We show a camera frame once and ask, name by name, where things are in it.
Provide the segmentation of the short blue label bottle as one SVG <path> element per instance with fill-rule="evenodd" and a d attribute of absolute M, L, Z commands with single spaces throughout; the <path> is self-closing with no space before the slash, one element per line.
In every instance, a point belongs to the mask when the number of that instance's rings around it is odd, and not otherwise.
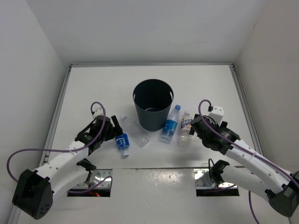
<path fill-rule="evenodd" d="M 129 156 L 128 149 L 130 147 L 128 136 L 122 136 L 122 135 L 117 136 L 115 138 L 115 141 L 116 141 L 116 145 L 117 145 L 119 151 L 122 154 L 122 157 L 127 158 Z"/>

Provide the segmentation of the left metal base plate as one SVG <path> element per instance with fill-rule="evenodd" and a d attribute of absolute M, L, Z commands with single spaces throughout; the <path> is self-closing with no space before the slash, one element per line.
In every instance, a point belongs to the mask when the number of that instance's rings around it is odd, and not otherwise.
<path fill-rule="evenodd" d="M 104 169 L 96 169 L 90 172 L 87 181 L 83 182 L 83 185 L 85 186 L 94 186 L 101 182 L 97 186 L 97 188 L 103 189 L 103 188 L 109 188 L 111 187 L 112 182 L 112 176 L 113 171 L 111 169 L 104 170 Z"/>

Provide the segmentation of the tall blue cap bottle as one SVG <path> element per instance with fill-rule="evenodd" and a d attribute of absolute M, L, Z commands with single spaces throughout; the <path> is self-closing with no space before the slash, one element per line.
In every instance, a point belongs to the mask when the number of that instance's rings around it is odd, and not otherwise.
<path fill-rule="evenodd" d="M 180 109 L 180 105 L 175 105 L 174 109 L 169 113 L 159 139 L 161 142 L 170 144 L 179 122 Z"/>

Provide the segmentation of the clear crushed plastic bottle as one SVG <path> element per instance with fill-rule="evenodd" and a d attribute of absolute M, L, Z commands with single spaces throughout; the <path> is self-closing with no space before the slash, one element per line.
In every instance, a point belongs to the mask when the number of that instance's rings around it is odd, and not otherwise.
<path fill-rule="evenodd" d="M 130 135 L 138 147 L 144 147 L 149 143 L 150 136 L 135 120 L 127 115 L 121 115 L 121 122 L 125 132 Z"/>

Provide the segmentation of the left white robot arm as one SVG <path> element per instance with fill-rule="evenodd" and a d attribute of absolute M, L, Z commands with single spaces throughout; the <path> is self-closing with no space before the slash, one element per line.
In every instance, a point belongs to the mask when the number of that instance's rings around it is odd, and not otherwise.
<path fill-rule="evenodd" d="M 54 159 L 36 168 L 26 169 L 18 179 L 12 203 L 35 220 L 44 217 L 60 196 L 87 195 L 97 187 L 110 188 L 111 175 L 101 174 L 88 161 L 105 141 L 123 133 L 116 118 L 99 115 Z"/>

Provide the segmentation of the metal base plate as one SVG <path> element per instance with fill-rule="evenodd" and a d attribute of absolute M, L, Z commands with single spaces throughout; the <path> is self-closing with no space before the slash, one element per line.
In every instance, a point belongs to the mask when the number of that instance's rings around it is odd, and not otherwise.
<path fill-rule="evenodd" d="M 208 168 L 197 168 L 193 170 L 193 173 L 196 189 L 220 190 L 237 188 L 237 185 L 233 185 L 232 183 L 224 182 L 221 184 L 216 184 L 211 181 L 208 174 Z"/>
<path fill-rule="evenodd" d="M 113 171 L 111 169 L 104 170 L 104 169 L 96 169 L 90 172 L 87 181 L 83 182 L 83 185 L 85 186 L 94 186 L 101 182 L 97 186 L 97 188 L 103 189 L 103 188 L 109 188 L 111 187 L 112 182 L 112 176 Z"/>

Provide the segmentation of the left aluminium frame rail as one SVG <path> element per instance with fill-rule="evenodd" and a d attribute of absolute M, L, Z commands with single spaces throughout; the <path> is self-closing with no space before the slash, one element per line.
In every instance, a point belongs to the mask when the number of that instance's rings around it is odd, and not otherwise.
<path fill-rule="evenodd" d="M 62 104 L 63 104 L 63 100 L 64 100 L 64 96 L 65 96 L 65 92 L 66 92 L 66 88 L 67 88 L 67 83 L 69 80 L 69 76 L 70 76 L 70 72 L 72 69 L 72 65 L 69 66 L 69 68 L 67 69 L 67 72 L 65 74 L 64 77 L 64 81 L 63 81 L 63 85 L 59 94 L 59 98 L 57 101 L 57 105 L 54 111 L 54 115 L 52 118 L 52 122 L 50 125 L 50 129 L 48 132 L 48 136 L 44 145 L 45 149 L 51 149 L 53 141 L 54 141 L 54 137 L 55 137 L 55 133 L 56 133 L 56 128 L 57 128 L 57 124 L 58 124 L 58 120 L 59 120 L 59 116 L 60 116 L 60 112 L 61 112 L 61 108 L 62 108 Z"/>

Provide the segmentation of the dark grey plastic bin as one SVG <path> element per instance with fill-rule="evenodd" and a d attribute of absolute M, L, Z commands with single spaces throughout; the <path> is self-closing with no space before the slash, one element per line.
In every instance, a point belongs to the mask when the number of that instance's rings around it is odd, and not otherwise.
<path fill-rule="evenodd" d="M 166 82 L 148 79 L 133 90 L 133 102 L 140 125 L 147 131 L 158 131 L 166 123 L 174 93 Z"/>

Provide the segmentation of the right aluminium frame rail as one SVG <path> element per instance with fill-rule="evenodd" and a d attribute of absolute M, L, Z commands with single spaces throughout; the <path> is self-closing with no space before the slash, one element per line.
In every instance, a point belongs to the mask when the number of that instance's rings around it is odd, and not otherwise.
<path fill-rule="evenodd" d="M 251 114 L 251 111 L 249 108 L 249 104 L 248 104 L 248 101 L 246 98 L 246 94 L 245 94 L 245 91 L 243 88 L 243 84 L 241 82 L 240 75 L 238 74 L 235 66 L 232 63 L 229 64 L 229 67 L 230 67 L 230 71 L 231 71 L 231 74 L 232 74 L 232 77 L 233 77 L 233 80 L 235 83 L 235 87 L 236 87 L 240 102 L 241 102 L 243 113 L 245 115 L 247 126 L 249 128 L 249 133 L 250 133 L 252 141 L 253 141 L 253 146 L 259 154 L 264 155 L 263 149 L 262 149 L 262 146 L 261 146 L 261 143 L 260 143 L 257 131 L 256 131 L 256 126 L 254 124 L 252 114 Z"/>

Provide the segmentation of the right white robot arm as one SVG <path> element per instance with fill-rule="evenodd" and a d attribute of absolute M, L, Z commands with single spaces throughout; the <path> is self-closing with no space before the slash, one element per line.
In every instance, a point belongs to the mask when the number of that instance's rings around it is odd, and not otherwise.
<path fill-rule="evenodd" d="M 217 161 L 208 171 L 206 182 L 230 182 L 255 193 L 269 203 L 279 214 L 291 217 L 299 205 L 299 174 L 291 173 L 270 162 L 246 144 L 238 134 L 217 124 L 211 117 L 195 114 L 191 121 L 191 134 L 213 151 L 240 163 L 250 171 L 239 171 L 227 161 Z"/>

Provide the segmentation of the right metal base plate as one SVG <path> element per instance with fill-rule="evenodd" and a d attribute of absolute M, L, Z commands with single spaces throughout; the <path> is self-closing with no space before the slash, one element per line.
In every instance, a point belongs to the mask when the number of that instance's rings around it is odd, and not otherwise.
<path fill-rule="evenodd" d="M 193 170 L 193 173 L 196 189 L 220 190 L 237 188 L 237 185 L 233 185 L 232 183 L 224 182 L 221 184 L 216 184 L 211 181 L 208 174 L 208 168 L 197 168 Z"/>

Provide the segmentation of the orange white label bottle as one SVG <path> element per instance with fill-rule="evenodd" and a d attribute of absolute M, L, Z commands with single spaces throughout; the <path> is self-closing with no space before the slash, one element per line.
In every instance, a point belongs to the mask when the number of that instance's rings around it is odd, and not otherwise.
<path fill-rule="evenodd" d="M 179 126 L 179 138 L 178 138 L 178 146 L 179 147 L 188 147 L 191 143 L 191 121 L 192 118 L 189 112 L 185 111 L 180 120 Z"/>

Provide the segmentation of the aluminium frame rail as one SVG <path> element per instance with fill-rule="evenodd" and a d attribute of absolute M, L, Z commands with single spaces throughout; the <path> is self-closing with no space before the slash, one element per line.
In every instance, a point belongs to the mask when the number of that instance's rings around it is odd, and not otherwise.
<path fill-rule="evenodd" d="M 261 143 L 260 143 L 257 131 L 256 131 L 256 126 L 254 124 L 252 114 L 251 114 L 251 111 L 249 108 L 249 104 L 248 104 L 248 101 L 246 98 L 246 94 L 245 94 L 245 91 L 243 88 L 243 84 L 241 82 L 240 75 L 238 74 L 235 66 L 232 63 L 229 64 L 229 67 L 230 67 L 230 71 L 231 71 L 231 74 L 232 74 L 232 77 L 233 77 L 233 80 L 235 83 L 235 87 L 236 87 L 240 102 L 241 102 L 243 113 L 245 115 L 247 126 L 249 128 L 249 133 L 250 133 L 252 141 L 253 141 L 253 146 L 259 154 L 264 155 L 263 149 L 262 149 L 262 146 L 261 146 Z"/>
<path fill-rule="evenodd" d="M 54 141 L 54 137 L 55 137 L 55 133 L 56 133 L 56 128 L 57 128 L 57 124 L 58 124 L 58 120 L 59 120 L 59 116 L 60 116 L 60 112 L 61 112 L 61 108 L 62 108 L 62 104 L 63 104 L 63 100 L 64 100 L 64 96 L 65 96 L 65 92 L 66 92 L 66 88 L 67 88 L 67 83 L 69 80 L 69 76 L 70 76 L 70 72 L 72 69 L 72 65 L 69 66 L 69 68 L 67 69 L 67 72 L 65 74 L 64 77 L 64 81 L 63 81 L 63 85 L 59 94 L 59 98 L 57 101 L 57 105 L 54 111 L 54 115 L 52 118 L 52 122 L 50 125 L 50 129 L 48 132 L 48 136 L 44 145 L 45 149 L 51 149 L 53 141 Z"/>

